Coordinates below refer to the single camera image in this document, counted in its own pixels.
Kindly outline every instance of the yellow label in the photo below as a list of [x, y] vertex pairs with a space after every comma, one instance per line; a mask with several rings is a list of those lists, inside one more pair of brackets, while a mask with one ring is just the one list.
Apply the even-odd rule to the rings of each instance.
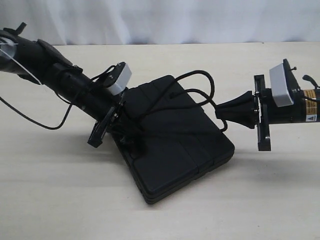
[[[316, 100], [315, 90], [303, 90], [304, 96]], [[306, 122], [317, 121], [318, 105], [315, 101], [305, 100]]]

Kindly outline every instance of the white tabletop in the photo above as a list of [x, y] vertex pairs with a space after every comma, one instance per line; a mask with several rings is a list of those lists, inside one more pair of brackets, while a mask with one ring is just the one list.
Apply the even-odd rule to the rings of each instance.
[[[63, 46], [89, 77], [125, 61], [129, 87], [205, 70], [222, 103], [254, 89], [254, 75], [289, 60], [320, 82], [320, 43]], [[0, 73], [0, 96], [37, 121], [56, 126], [67, 105], [51, 90]], [[193, 76], [184, 87], [209, 91]], [[207, 114], [215, 119], [212, 108]], [[257, 130], [230, 123], [235, 145], [224, 166], [149, 206], [109, 136], [87, 144], [95, 121], [74, 108], [57, 131], [0, 104], [1, 240], [315, 240], [320, 239], [320, 125], [272, 125], [272, 152], [258, 152]]]

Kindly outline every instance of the white string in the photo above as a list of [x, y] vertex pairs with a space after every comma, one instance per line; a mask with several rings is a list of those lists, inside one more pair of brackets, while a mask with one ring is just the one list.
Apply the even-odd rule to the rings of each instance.
[[36, 78], [35, 75], [33, 75], [28, 69], [26, 69], [20, 62], [18, 62], [17, 60], [15, 60], [12, 56], [10, 56], [8, 53], [6, 53], [5, 51], [3, 51], [0, 48], [0, 51], [3, 52], [6, 56], [8, 56], [12, 61], [14, 61], [16, 64], [18, 64], [22, 69], [24, 69], [31, 77], [33, 77], [40, 85], [42, 85], [42, 82]]

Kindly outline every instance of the white curtain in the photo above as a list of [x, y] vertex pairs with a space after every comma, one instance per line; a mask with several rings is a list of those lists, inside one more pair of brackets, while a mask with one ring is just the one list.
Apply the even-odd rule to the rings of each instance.
[[0, 28], [55, 45], [320, 41], [320, 0], [0, 0]]

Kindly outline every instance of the folded black pad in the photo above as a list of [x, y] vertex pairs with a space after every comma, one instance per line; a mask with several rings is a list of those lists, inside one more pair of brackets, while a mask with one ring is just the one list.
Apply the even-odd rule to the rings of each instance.
[[[172, 81], [174, 77], [168, 75], [129, 89], [125, 96], [128, 114], [136, 117], [144, 113]], [[170, 93], [182, 90], [176, 83], [154, 109], [195, 104], [188, 94], [169, 98]], [[142, 137], [145, 146], [142, 155], [134, 156], [120, 139], [113, 138], [148, 204], [225, 164], [235, 152], [234, 145], [202, 107], [160, 111], [147, 116], [141, 125], [148, 132], [156, 133]]]

